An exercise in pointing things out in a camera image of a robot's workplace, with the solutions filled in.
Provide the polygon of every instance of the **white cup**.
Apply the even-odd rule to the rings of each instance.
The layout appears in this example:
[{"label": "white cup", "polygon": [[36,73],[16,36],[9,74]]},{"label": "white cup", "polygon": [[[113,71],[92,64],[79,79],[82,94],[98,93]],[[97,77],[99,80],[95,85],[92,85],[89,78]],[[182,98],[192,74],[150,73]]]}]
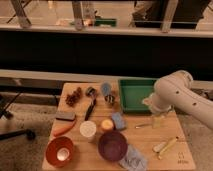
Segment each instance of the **white cup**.
[{"label": "white cup", "polygon": [[94,140],[96,130],[96,124],[92,121],[84,121],[80,125],[80,133],[88,142],[92,142]]}]

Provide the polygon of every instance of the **red bowl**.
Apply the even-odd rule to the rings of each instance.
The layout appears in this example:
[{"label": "red bowl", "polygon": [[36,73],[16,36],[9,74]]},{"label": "red bowl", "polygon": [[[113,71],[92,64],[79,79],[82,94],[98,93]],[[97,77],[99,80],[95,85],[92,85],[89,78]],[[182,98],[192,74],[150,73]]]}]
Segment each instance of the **red bowl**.
[{"label": "red bowl", "polygon": [[110,131],[100,137],[98,151],[108,161],[119,161],[127,152],[126,138],[118,131]]},{"label": "red bowl", "polygon": [[73,142],[67,137],[53,139],[47,146],[46,159],[54,167],[63,167],[73,157]]}]

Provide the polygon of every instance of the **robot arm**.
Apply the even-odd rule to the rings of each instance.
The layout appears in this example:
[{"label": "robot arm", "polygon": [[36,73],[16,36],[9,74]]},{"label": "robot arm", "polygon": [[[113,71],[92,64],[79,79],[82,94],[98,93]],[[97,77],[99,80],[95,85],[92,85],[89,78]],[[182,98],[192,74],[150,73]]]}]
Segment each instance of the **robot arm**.
[{"label": "robot arm", "polygon": [[155,92],[149,96],[149,109],[152,113],[164,113],[175,106],[213,129],[213,102],[192,92],[192,82],[192,76],[186,71],[158,79]]}]

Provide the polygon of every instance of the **green tray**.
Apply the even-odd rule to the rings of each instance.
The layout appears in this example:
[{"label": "green tray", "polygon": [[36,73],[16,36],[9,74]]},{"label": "green tray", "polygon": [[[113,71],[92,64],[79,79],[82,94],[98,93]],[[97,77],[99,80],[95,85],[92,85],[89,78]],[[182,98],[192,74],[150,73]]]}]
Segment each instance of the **green tray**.
[{"label": "green tray", "polygon": [[124,113],[151,114],[142,100],[153,92],[156,80],[119,80],[120,104]]}]

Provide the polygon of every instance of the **sponge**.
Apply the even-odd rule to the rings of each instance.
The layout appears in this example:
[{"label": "sponge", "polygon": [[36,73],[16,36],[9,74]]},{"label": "sponge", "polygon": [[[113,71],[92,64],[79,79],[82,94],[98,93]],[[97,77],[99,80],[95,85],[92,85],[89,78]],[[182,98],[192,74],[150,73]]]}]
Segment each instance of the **sponge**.
[{"label": "sponge", "polygon": [[112,118],[112,120],[115,124],[115,128],[117,130],[124,130],[126,128],[126,122],[123,119],[123,117],[121,116],[121,113],[119,113],[119,112],[113,113],[111,118]]}]

